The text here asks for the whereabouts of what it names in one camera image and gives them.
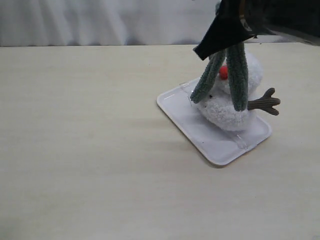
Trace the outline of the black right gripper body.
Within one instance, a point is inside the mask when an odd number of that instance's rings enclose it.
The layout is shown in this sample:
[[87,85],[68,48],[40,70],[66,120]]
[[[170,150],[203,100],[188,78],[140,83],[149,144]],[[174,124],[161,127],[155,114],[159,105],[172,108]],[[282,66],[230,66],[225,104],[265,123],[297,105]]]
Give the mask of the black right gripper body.
[[320,44],[318,0],[242,0],[239,18],[254,36],[278,35],[293,42]]

